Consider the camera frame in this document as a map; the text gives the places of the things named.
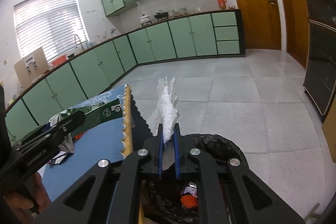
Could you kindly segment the person's left hand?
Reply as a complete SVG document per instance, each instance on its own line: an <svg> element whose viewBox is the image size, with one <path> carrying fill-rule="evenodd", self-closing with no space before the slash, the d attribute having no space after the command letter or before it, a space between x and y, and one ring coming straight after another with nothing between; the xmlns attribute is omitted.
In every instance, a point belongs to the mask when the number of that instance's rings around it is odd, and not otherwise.
<svg viewBox="0 0 336 224"><path fill-rule="evenodd" d="M51 204L51 200L42 183L42 177L38 172L33 175L33 186L35 187L33 196L39 205L39 212L41 213ZM31 223L33 217L29 214L28 210L34 207L34 203L30 199L18 193L11 193L5 197L5 202L9 205L9 208L20 223Z"/></svg>

